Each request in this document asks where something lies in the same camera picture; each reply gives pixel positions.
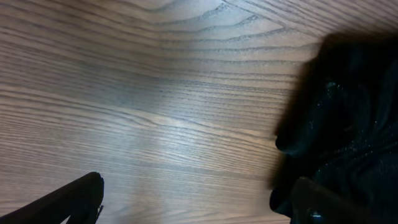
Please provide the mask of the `black skirt with pearl buttons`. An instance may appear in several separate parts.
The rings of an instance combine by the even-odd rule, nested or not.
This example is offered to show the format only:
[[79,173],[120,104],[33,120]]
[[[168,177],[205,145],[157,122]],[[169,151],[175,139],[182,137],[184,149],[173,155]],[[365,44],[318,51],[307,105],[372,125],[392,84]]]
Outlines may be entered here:
[[273,212],[295,223],[290,195],[306,177],[371,223],[396,223],[397,36],[326,37],[275,136],[284,158],[274,174]]

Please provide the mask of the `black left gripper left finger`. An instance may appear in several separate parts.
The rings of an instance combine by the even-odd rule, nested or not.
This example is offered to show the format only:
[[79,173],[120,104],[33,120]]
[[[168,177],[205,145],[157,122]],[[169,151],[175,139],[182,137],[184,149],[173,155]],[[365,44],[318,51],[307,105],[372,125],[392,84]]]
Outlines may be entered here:
[[104,179],[90,172],[1,217],[2,224],[95,224],[103,209]]

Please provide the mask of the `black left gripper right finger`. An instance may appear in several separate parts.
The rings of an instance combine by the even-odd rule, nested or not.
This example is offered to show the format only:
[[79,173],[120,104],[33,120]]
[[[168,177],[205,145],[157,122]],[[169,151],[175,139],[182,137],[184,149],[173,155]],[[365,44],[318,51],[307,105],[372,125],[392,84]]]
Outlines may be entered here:
[[374,223],[374,219],[355,204],[305,177],[296,180],[290,198],[294,224]]

